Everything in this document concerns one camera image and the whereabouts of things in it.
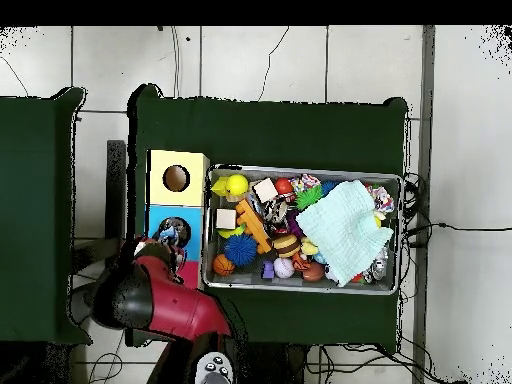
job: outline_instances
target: dark green table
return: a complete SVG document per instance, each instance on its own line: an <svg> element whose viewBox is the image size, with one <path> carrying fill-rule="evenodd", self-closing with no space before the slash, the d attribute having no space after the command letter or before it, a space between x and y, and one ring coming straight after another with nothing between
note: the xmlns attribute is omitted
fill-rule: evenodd
<svg viewBox="0 0 512 384"><path fill-rule="evenodd" d="M135 232L144 228L148 149L201 152L211 163L403 174L403 99L383 105L165 99L143 85L129 101ZM380 343L396 349L398 293L390 296L208 289L251 342Z"/></svg>
<svg viewBox="0 0 512 384"><path fill-rule="evenodd" d="M67 316L71 141L84 90L0 97L0 340L89 343Z"/></svg>

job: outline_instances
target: light blue cloth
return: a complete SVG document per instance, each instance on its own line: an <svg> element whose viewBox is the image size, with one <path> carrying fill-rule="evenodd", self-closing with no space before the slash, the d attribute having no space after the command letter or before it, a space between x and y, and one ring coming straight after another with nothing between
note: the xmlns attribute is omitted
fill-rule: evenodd
<svg viewBox="0 0 512 384"><path fill-rule="evenodd" d="M343 287L368 269L393 235L378 228L375 204L360 181L338 184L329 194L297 215L297 223L314 243Z"/></svg>

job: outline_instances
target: orange basketball toy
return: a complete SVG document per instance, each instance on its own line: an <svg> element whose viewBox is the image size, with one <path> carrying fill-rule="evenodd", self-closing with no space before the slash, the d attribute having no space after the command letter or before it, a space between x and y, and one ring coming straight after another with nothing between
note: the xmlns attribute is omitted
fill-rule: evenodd
<svg viewBox="0 0 512 384"><path fill-rule="evenodd" d="M217 255L213 261L213 271L217 275L225 277L235 270L233 263L224 254Z"/></svg>

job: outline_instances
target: yellow toy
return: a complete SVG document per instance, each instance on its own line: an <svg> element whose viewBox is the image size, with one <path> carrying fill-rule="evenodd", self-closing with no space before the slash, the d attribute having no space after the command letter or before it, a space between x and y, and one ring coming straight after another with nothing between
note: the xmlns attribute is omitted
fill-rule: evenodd
<svg viewBox="0 0 512 384"><path fill-rule="evenodd" d="M318 247L316 247L307 237L302 237L300 240L302 243L302 246L300 250L305 255L316 255L318 253Z"/></svg>
<svg viewBox="0 0 512 384"><path fill-rule="evenodd" d="M223 238L229 238L231 236L240 236L245 231L245 224L240 225L240 227L236 227L234 230L217 230L219 236Z"/></svg>
<svg viewBox="0 0 512 384"><path fill-rule="evenodd" d="M213 185L212 191L228 202L239 202L249 190L249 181L243 175L233 174L229 177L220 177Z"/></svg>

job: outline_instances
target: orange toy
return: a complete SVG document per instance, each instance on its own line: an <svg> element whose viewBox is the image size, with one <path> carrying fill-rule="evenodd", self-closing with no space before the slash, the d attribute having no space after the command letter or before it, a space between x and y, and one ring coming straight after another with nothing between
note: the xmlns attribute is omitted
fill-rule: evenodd
<svg viewBox="0 0 512 384"><path fill-rule="evenodd" d="M236 205L236 213L240 215L236 223L238 225L245 223L245 234L252 235L254 240L257 241L258 253L270 252L272 250L272 244L263 229L263 221L254 213L249 203L247 203L247 200L243 199Z"/></svg>
<svg viewBox="0 0 512 384"><path fill-rule="evenodd" d="M226 276L231 274L234 270L235 266L224 254L217 255L213 261L213 271L217 275Z"/></svg>

